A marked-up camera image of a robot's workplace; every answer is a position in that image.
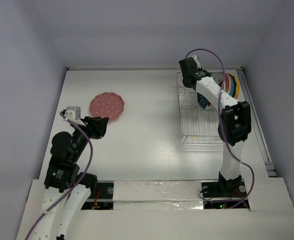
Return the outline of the pink polka dot plate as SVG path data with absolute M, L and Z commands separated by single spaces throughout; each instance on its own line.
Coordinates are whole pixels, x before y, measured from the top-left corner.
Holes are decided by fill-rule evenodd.
M 108 118 L 109 122 L 116 121 L 123 113 L 125 102 L 114 92 L 103 92 L 96 95 L 89 104 L 89 113 L 92 117 Z

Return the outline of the blue polka dot plate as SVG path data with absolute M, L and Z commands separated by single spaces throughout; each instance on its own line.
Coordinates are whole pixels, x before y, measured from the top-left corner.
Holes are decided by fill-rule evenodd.
M 236 87 L 237 87 L 236 78 L 230 73 L 228 74 L 228 76 L 230 78 L 230 83 L 231 83 L 230 95 L 234 98 L 236 95 Z

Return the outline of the aluminium edge rail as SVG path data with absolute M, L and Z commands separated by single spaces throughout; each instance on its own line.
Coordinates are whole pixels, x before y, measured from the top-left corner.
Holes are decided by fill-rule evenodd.
M 267 175 L 269 178 L 277 178 L 277 172 L 274 167 L 273 161 L 271 159 L 268 146 L 263 134 L 263 130 L 261 128 L 259 118 L 257 115 L 257 111 L 254 106 L 254 102 L 247 84 L 246 76 L 245 76 L 245 71 L 242 67 L 238 68 L 236 70 L 237 76 L 240 82 L 241 90 L 244 96 L 244 99 L 250 104 L 251 106 L 251 121 L 252 121 L 252 127 L 258 142 L 258 146 L 262 155 L 262 159 L 267 171 Z

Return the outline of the pink and cream plate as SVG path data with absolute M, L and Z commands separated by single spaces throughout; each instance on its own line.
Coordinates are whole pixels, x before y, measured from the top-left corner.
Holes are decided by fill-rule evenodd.
M 231 93 L 232 90 L 232 82 L 229 74 L 226 72 L 223 75 L 223 72 L 212 72 L 211 76 L 213 77 L 214 81 L 221 87 L 223 85 L 223 81 L 225 80 L 224 83 L 224 91 L 228 94 Z

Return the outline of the yellow polka dot plate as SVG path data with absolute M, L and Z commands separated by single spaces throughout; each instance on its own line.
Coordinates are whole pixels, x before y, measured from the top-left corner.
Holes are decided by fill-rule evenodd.
M 234 98 L 238 99 L 239 94 L 240 94 L 240 89 L 241 89 L 241 85 L 240 85 L 240 81 L 238 79 L 238 77 L 234 77 L 234 82 L 235 82 L 235 94 L 234 94 Z

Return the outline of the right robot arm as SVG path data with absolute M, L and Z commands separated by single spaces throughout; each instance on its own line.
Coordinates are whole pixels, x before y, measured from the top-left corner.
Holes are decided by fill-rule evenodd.
M 206 200 L 231 198 L 244 185 L 240 166 L 244 143 L 252 131 L 250 104 L 240 102 L 225 92 L 201 67 L 197 56 L 180 60 L 179 66 L 183 85 L 205 97 L 219 117 L 218 135 L 223 141 L 222 166 L 218 180 L 204 182 L 201 194 Z

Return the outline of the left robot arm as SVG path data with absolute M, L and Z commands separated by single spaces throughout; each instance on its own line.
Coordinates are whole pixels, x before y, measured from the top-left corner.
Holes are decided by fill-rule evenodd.
M 67 113 L 63 110 L 60 116 L 74 132 L 62 131 L 52 138 L 41 215 L 26 239 L 66 240 L 85 201 L 98 191 L 97 176 L 86 169 L 80 172 L 77 162 L 87 146 L 90 148 L 89 160 L 93 159 L 91 140 L 105 136 L 109 118 L 86 116 L 76 120 Z

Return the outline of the silver foil strip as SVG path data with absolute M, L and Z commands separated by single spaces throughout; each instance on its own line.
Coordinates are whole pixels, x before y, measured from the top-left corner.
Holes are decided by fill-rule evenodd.
M 193 180 L 115 181 L 113 209 L 117 211 L 203 210 L 201 182 Z

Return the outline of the white watermelon plate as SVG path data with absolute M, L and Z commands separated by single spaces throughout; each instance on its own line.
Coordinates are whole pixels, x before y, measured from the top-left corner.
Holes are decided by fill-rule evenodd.
M 215 107 L 200 93 L 197 93 L 198 105 L 205 110 L 215 110 Z

